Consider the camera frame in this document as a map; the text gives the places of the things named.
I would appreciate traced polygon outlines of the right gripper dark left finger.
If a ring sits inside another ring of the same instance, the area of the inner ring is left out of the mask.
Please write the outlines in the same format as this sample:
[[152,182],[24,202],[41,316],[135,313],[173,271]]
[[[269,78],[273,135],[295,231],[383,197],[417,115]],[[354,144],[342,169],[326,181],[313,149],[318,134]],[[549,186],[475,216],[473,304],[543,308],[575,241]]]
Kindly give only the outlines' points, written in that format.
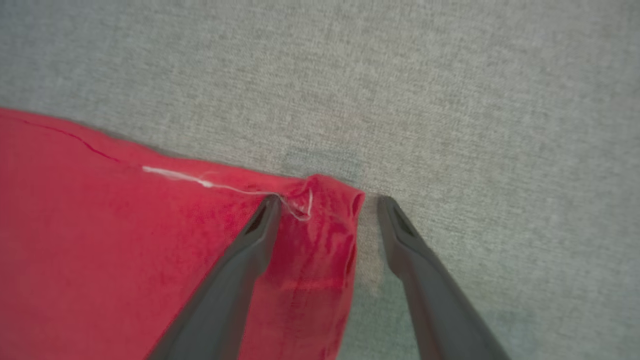
[[236,360],[255,283],[267,269],[282,202],[269,194],[163,333],[149,360]]

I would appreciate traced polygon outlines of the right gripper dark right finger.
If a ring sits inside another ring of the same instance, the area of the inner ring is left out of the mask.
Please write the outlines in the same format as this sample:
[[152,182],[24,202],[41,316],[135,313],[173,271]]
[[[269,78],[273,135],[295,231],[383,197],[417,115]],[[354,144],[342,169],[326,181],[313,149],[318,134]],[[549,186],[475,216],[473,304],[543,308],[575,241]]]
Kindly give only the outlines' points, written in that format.
[[489,326],[391,196],[377,200],[387,264],[403,285],[422,360],[507,360]]

